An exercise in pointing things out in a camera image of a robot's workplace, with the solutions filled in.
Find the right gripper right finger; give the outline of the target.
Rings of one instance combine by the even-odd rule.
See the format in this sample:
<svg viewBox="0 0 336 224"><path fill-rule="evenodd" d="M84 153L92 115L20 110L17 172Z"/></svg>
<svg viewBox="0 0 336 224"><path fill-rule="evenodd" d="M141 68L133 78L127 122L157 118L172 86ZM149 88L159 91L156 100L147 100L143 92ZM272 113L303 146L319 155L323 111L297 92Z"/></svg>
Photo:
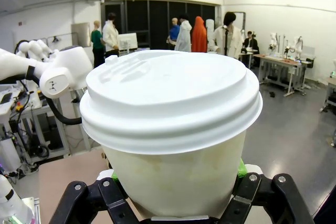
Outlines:
<svg viewBox="0 0 336 224"><path fill-rule="evenodd" d="M270 179L252 172L239 178L238 171L222 223L245 223L253 206L263 207L272 223L314 223L292 176L280 173Z"/></svg>

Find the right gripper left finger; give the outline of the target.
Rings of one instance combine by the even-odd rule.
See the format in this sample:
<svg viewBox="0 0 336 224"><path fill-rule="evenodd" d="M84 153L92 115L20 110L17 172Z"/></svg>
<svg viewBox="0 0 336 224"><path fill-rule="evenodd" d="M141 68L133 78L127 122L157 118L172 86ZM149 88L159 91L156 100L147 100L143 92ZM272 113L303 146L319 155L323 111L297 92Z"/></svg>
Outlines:
<svg viewBox="0 0 336 224"><path fill-rule="evenodd" d="M147 223L135 215L118 184L112 178L87 185L72 181L66 187L50 223L92 223L98 212L109 214L108 222Z"/></svg>

